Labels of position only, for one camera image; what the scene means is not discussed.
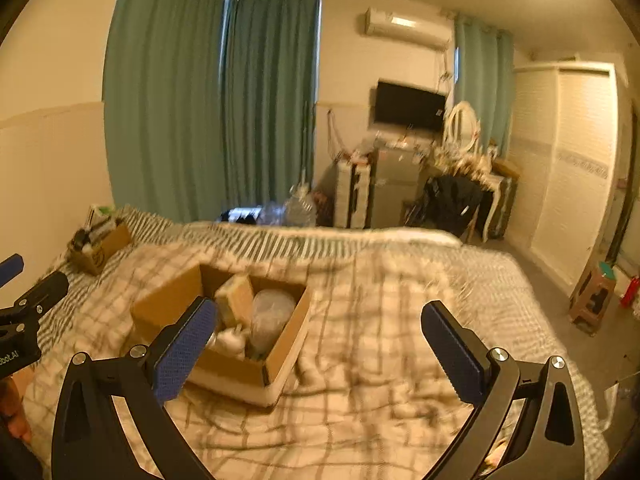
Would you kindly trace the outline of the person's left hand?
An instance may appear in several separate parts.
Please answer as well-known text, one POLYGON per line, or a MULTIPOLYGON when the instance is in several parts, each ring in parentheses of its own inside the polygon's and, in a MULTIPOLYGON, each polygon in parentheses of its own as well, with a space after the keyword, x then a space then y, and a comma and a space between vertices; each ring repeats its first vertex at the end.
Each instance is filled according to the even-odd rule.
POLYGON ((0 392, 1 420, 6 429, 15 439, 32 442, 32 428, 25 415, 23 398, 12 377, 2 379, 0 392))

